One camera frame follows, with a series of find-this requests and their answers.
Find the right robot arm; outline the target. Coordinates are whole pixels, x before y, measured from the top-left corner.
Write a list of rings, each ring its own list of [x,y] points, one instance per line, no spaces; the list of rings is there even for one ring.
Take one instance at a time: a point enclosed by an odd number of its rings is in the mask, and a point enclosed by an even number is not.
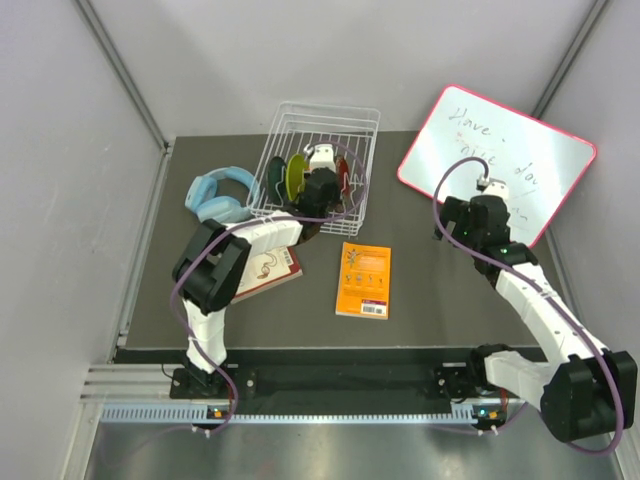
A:
[[[505,344],[475,348],[466,380],[476,394],[497,389],[538,410],[550,433],[574,444],[610,433],[618,444],[634,422],[638,367],[613,352],[575,318],[546,279],[530,248],[510,238],[506,202],[496,195],[432,205],[436,239],[471,255],[476,270],[519,315],[545,357],[541,365]]]

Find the red floral plate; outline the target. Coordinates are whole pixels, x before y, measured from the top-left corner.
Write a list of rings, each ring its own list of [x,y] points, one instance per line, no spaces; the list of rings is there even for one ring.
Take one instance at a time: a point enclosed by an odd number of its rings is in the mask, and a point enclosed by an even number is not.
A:
[[[348,162],[343,155],[337,155],[335,165],[341,194],[348,195],[350,191],[350,169]]]

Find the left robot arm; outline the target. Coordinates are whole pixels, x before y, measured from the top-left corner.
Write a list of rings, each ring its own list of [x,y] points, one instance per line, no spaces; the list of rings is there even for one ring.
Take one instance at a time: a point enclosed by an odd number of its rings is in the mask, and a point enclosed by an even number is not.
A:
[[[228,167],[198,176],[185,206],[200,226],[174,266],[171,298],[179,298],[187,313],[189,344],[185,370],[205,396],[226,387],[220,367],[226,359],[225,310],[236,296],[249,260],[281,247],[293,247],[316,235],[329,213],[342,203],[343,180],[331,168],[316,168],[302,175],[303,185],[292,197],[279,195],[281,210],[255,218],[247,206],[231,197],[216,195],[217,182],[233,179],[245,184],[249,198],[260,194],[252,174]]]

